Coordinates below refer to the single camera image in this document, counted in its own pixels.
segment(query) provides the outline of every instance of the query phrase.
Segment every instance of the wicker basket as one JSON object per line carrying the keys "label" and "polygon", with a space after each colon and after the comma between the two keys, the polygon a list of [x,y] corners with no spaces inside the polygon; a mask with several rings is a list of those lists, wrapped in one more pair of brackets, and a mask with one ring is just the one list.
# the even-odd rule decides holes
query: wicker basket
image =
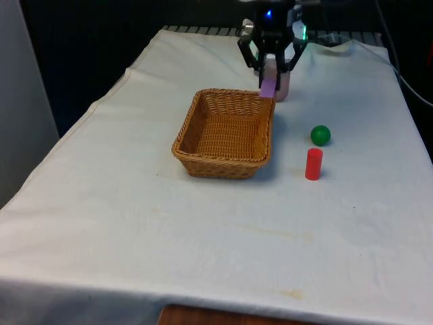
{"label": "wicker basket", "polygon": [[271,157],[274,108],[255,91],[201,90],[172,152],[191,176],[249,178]]}

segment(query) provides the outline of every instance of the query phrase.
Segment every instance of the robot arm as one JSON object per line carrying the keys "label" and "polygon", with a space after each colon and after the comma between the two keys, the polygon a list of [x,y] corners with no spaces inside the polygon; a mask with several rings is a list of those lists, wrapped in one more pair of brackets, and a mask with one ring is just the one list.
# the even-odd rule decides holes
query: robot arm
{"label": "robot arm", "polygon": [[[296,6],[295,0],[249,1],[256,3],[254,26],[250,33],[240,38],[237,44],[247,66],[258,72],[259,88],[262,86],[266,56],[275,55],[277,64],[275,90],[279,90],[281,74],[294,69],[306,47],[306,41],[296,39],[292,30],[292,24],[299,19],[300,6]],[[251,52],[251,42],[257,46],[257,56]],[[286,62],[284,51],[290,43],[293,43],[295,54],[290,61]]]}

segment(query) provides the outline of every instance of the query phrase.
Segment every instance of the purple block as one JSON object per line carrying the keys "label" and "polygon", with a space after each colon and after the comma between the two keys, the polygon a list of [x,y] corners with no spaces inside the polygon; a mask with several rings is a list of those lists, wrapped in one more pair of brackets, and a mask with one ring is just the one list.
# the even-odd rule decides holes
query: purple block
{"label": "purple block", "polygon": [[275,95],[275,79],[263,79],[260,96],[265,98],[273,98]]}

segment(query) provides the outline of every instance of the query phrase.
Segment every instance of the basket rim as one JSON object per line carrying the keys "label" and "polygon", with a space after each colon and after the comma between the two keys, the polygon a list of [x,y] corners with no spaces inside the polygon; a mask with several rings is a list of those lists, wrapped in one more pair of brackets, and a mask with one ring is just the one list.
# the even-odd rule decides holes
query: basket rim
{"label": "basket rim", "polygon": [[207,155],[201,155],[201,154],[191,154],[188,152],[184,152],[180,150],[180,145],[183,141],[183,137],[185,136],[186,131],[188,130],[189,124],[192,120],[192,116],[194,114],[194,111],[197,107],[197,101],[199,100],[200,96],[206,94],[206,93],[243,93],[246,95],[258,95],[258,91],[249,91],[249,90],[236,90],[236,89],[218,89],[218,88],[209,88],[209,89],[202,89],[197,91],[197,93],[194,95],[193,101],[191,103],[191,106],[189,107],[189,110],[187,112],[187,116],[185,117],[185,120],[182,124],[181,130],[176,137],[175,142],[172,146],[172,153],[173,155],[178,158],[180,161],[184,162],[196,162],[196,163],[212,163],[214,165],[239,165],[243,167],[261,167],[265,165],[269,159],[271,158],[271,128],[272,128],[272,116],[275,109],[275,100],[271,100],[271,108],[268,109],[268,115],[267,115],[267,147],[266,151],[263,157],[251,159],[251,158],[229,158],[229,157],[215,157],[215,156],[207,156]]}

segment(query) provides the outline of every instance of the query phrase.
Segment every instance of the red cylinder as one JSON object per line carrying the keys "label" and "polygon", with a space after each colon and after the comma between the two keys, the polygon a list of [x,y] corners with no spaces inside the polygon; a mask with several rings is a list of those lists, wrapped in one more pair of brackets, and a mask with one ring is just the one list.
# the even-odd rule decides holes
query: red cylinder
{"label": "red cylinder", "polygon": [[323,151],[318,148],[311,148],[306,156],[305,177],[310,181],[317,181],[320,178],[322,167]]}

